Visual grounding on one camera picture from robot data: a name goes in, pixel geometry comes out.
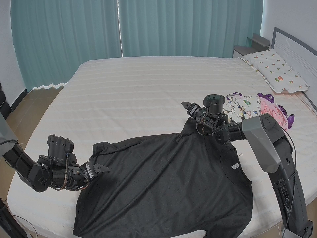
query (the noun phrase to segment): tiled floor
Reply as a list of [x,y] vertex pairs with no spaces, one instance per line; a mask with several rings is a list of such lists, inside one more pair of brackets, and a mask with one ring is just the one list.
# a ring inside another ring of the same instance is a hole
[[[63,86],[58,89],[40,89],[29,92],[14,112],[7,118],[7,123],[18,137],[20,145],[22,145],[23,148],[25,148],[28,143],[43,114],[62,88]],[[2,200],[6,200],[7,198],[14,172],[14,169],[10,168],[2,158],[0,160],[0,196]],[[317,223],[317,199],[307,206],[307,213],[308,218]],[[281,237],[280,227],[281,223],[256,236],[256,238]],[[0,237],[6,237],[5,235],[2,236],[2,232],[0,229]],[[31,234],[33,237],[36,237],[34,232],[31,232]],[[317,228],[311,238],[317,238]]]

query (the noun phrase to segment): pink garment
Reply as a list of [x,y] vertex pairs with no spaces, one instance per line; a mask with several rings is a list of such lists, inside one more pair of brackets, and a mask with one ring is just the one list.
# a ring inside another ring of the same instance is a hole
[[261,114],[269,113],[271,117],[273,117],[279,125],[283,129],[287,129],[287,118],[281,111],[281,109],[278,107],[277,104],[271,103],[270,101],[260,97],[261,100]]

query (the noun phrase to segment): teal curtain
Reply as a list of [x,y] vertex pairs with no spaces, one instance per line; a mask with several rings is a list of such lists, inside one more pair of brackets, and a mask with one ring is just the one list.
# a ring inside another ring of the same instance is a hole
[[85,61],[121,57],[117,0],[11,0],[27,90],[67,82]]
[[119,0],[124,57],[231,58],[260,33],[263,0]]

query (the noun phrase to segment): pillow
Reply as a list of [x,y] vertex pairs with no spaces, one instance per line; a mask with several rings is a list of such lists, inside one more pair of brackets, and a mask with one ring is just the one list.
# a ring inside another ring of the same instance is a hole
[[308,90],[309,85],[300,77],[299,73],[289,67],[273,49],[247,54],[241,59],[259,71],[276,93]]

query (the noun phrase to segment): mattress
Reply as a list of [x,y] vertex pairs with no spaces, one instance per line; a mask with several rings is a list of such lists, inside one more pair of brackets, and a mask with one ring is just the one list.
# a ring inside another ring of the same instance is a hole
[[[317,196],[317,117],[302,93],[275,94],[263,78],[238,58],[140,57],[93,60],[82,64],[49,106],[33,132],[25,151],[34,160],[48,150],[47,137],[56,134],[74,142],[81,165],[92,154],[92,145],[131,137],[180,132],[188,119],[182,101],[202,105],[207,94],[224,96],[273,94],[288,114],[295,114],[289,130],[297,150],[297,169],[306,203]],[[233,143],[241,166],[252,181],[252,220],[240,237],[264,232],[281,214],[271,182],[247,141]],[[79,192],[37,193],[14,175],[8,193],[13,214],[30,221],[49,238],[72,234]],[[22,222],[30,230],[27,222]],[[202,237],[196,231],[185,237]]]

